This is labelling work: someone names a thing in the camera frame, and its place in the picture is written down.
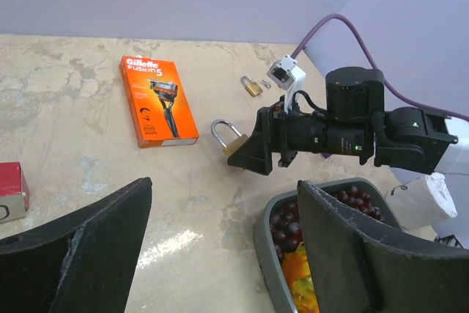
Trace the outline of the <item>large brass padlock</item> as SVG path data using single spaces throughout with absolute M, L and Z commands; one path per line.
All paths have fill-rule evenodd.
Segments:
M 237 127 L 226 119 L 212 121 L 210 132 L 221 145 L 224 157 L 228 160 L 248 139 Z

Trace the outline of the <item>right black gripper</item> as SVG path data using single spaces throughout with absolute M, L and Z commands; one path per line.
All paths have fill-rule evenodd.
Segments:
M 299 152 L 319 152 L 319 117 L 263 107 L 257 112 L 252 134 L 228 157 L 227 163 L 269 175 L 274 153 L 280 155 L 278 166 L 288 167 Z

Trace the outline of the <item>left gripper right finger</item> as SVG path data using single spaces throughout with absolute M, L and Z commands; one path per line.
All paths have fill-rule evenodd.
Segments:
M 467 312 L 468 250 L 407 234 L 298 183 L 321 312 Z

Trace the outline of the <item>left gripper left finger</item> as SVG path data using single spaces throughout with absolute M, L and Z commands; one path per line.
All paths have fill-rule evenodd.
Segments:
M 123 312 L 152 206 L 140 178 L 1 239 L 2 312 Z

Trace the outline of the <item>small brass padlock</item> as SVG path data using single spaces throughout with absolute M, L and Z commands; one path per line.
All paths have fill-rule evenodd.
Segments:
M 248 76 L 242 76 L 240 78 L 240 83 L 243 85 L 245 90 L 249 93 L 250 96 L 252 97 L 257 97 L 263 93 L 262 88 L 253 81 L 251 78 Z

